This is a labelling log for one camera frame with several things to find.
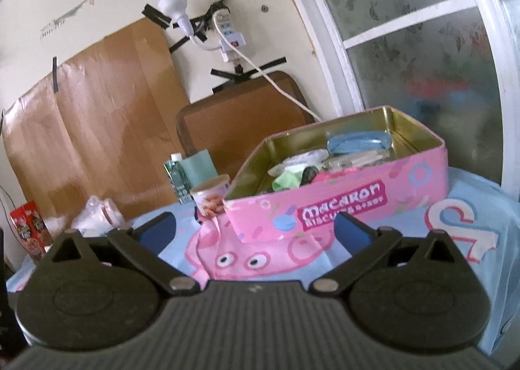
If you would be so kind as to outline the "green soft cloth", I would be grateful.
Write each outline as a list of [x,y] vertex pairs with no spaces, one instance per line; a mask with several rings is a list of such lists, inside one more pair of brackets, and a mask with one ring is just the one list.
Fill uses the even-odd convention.
[[301,186],[303,171],[285,171],[277,176],[271,185],[274,192],[298,189]]

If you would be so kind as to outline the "white tissue pack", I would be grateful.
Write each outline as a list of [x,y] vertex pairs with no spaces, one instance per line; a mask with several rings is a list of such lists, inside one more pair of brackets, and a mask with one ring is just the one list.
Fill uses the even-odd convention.
[[329,152],[325,149],[316,149],[309,152],[300,153],[284,159],[279,164],[268,170],[268,175],[278,177],[286,171],[300,172],[309,166],[319,166],[329,157]]

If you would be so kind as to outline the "blue glasses case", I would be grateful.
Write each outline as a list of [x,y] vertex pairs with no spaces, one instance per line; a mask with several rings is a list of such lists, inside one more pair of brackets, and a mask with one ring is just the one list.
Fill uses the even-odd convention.
[[327,141],[330,154],[353,154],[372,150],[389,150],[392,137],[386,131],[364,130],[339,134]]

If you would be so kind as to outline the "clear plastic bag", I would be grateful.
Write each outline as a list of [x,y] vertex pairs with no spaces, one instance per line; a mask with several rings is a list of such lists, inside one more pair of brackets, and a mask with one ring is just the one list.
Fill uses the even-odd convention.
[[114,229],[126,230],[130,223],[110,199],[99,199],[90,196],[84,209],[71,223],[71,229],[76,229],[86,238],[103,237]]

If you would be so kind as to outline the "pink snack can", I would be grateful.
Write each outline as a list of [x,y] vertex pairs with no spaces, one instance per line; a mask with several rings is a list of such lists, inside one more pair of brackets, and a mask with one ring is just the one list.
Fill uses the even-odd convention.
[[225,210],[223,199],[230,187],[229,175],[218,175],[190,190],[197,210],[203,218],[212,218]]

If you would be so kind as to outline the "pink macaron biscuit tin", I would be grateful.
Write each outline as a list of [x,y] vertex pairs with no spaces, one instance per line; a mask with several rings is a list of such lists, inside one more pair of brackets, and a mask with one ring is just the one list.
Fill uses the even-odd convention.
[[[268,172],[283,160],[323,149],[333,136],[368,130],[390,135],[388,161],[273,191]],[[382,106],[264,139],[235,176],[224,206],[241,242],[267,242],[329,228],[342,211],[363,221],[411,211],[445,199],[448,188],[444,141],[409,115]]]

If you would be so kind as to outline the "teal plastic cup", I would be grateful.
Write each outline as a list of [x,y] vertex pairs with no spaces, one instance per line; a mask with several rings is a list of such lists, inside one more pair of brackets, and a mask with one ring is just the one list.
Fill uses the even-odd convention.
[[212,157],[207,150],[197,152],[190,157],[182,159],[181,166],[191,187],[195,187],[219,175],[213,164]]

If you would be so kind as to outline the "blue cartoon pig tablecloth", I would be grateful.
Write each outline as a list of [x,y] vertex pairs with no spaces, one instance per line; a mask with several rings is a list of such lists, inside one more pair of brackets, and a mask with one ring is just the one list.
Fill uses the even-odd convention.
[[495,369],[519,310],[519,203],[448,173],[441,201],[357,218],[403,239],[340,295],[309,292],[351,257],[335,218],[246,244],[228,215],[170,208],[176,236],[159,258],[197,281],[191,295],[162,291],[108,236],[67,232],[2,300],[1,354],[12,369]]

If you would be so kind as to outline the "red snack bag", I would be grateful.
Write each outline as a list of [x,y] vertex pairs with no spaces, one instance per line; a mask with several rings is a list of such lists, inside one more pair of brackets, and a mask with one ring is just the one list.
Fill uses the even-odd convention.
[[53,238],[36,203],[31,201],[14,209],[9,217],[22,248],[33,261],[41,260],[47,253],[47,247],[53,244]]

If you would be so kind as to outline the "brown chair back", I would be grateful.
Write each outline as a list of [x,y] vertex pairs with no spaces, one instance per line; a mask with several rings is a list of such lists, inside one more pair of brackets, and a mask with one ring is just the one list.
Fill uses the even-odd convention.
[[206,150],[218,173],[234,177],[264,139],[313,124],[313,116],[292,102],[306,103],[293,78],[284,72],[269,76],[289,98],[260,77],[184,107],[176,130],[185,153]]

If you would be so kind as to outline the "white power strip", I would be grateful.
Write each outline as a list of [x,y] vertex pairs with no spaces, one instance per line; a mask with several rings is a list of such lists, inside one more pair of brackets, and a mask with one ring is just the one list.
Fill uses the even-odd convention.
[[238,50],[246,45],[241,32],[234,30],[231,13],[228,9],[219,9],[213,13],[213,30],[218,34],[220,54],[225,63],[235,62],[241,58]]

